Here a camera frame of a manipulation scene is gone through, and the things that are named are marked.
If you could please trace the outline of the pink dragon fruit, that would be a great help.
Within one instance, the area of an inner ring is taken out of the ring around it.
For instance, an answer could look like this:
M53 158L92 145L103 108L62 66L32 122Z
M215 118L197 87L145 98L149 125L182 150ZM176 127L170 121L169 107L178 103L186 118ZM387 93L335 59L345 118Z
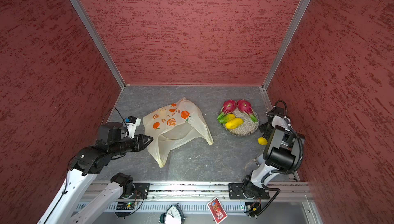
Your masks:
M259 122L259 120L254 114L251 104L248 101L246 101L245 99L238 100L237 107L241 113L247 114L254 123Z
M236 108L237 108L237 103L234 100L230 99L224 102L221 111L217 117L217 120L219 120L220 118L222 118L223 116L229 113L232 113Z

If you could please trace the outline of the fruit print plastic bag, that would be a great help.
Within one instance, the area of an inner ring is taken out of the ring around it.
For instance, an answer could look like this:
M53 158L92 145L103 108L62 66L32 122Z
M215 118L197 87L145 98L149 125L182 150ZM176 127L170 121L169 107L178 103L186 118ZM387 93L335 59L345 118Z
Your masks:
M210 146L214 144L201 110L186 98L149 113L142 122L145 135L153 137L147 150L160 168L172 150L194 139L203 138Z

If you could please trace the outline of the green mango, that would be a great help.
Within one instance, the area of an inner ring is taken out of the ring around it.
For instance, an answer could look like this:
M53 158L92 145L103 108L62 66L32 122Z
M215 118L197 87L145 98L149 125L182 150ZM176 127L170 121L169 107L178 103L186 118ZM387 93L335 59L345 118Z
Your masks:
M229 121L231 121L231 120L233 120L235 118L236 118L236 116L233 113L229 113L229 114L226 114L223 117L219 118L218 122L220 124L225 124L225 123L227 123L227 122L229 122Z

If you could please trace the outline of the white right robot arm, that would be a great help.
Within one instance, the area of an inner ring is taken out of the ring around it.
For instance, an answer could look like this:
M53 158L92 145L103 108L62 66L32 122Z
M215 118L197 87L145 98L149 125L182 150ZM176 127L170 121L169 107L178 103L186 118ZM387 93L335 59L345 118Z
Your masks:
M262 163L246 176L243 183L244 194L250 198L264 195L268 191L268 183L277 175L296 172L304 159L305 137L294 130L290 119L274 115L269 124L273 130L260 156Z

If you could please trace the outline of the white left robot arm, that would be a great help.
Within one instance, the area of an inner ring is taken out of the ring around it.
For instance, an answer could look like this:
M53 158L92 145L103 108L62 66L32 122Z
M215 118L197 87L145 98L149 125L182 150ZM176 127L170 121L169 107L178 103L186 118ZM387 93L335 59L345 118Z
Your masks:
M125 197L142 205L147 190L139 190L133 178L114 175L104 190L82 210L76 208L91 183L111 161L129 152L145 150L154 138L134 135L126 123L108 122L99 127L94 145L81 149L71 159L66 179L55 198L38 221L40 224L92 224L116 200Z

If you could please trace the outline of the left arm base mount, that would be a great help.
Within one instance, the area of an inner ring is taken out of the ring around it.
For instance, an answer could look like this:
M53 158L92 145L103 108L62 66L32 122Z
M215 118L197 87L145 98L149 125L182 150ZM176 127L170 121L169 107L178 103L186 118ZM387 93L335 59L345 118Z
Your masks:
M122 199L146 199L149 192L149 183L127 183L123 187Z

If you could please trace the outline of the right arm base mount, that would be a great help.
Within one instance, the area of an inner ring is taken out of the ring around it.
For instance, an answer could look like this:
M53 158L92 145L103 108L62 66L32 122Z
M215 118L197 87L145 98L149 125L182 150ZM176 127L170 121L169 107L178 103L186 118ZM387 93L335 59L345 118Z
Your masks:
M268 200L269 193L263 188L259 188L252 183L229 183L229 198L230 199L250 199L250 200Z

